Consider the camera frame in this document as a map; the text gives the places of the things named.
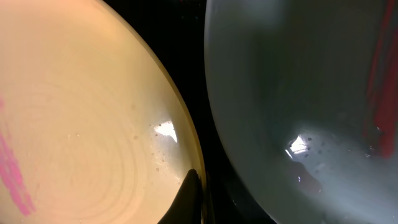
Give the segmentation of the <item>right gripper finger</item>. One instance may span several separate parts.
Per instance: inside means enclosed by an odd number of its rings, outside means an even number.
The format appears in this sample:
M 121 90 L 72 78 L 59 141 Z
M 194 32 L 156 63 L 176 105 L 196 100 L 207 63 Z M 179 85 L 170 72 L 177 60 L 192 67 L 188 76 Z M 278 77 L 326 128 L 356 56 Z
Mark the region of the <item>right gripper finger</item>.
M 202 224 L 204 190 L 195 169 L 190 169 L 165 215 L 158 224 Z

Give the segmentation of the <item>light green plate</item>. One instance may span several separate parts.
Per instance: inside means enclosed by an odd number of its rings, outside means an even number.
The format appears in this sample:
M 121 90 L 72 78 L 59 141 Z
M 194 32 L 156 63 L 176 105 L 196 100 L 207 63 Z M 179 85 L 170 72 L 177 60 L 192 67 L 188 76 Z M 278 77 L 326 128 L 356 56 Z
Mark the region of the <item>light green plate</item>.
M 397 2 L 212 0 L 223 148 L 276 223 L 397 222 Z

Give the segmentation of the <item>yellow plate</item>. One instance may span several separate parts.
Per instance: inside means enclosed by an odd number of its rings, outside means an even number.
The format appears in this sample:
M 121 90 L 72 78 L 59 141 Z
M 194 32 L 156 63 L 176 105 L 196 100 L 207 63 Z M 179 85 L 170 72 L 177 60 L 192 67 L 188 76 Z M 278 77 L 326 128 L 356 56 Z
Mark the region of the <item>yellow plate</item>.
M 1 222 L 157 223 L 196 173 L 170 75 L 103 1 L 1 1 Z

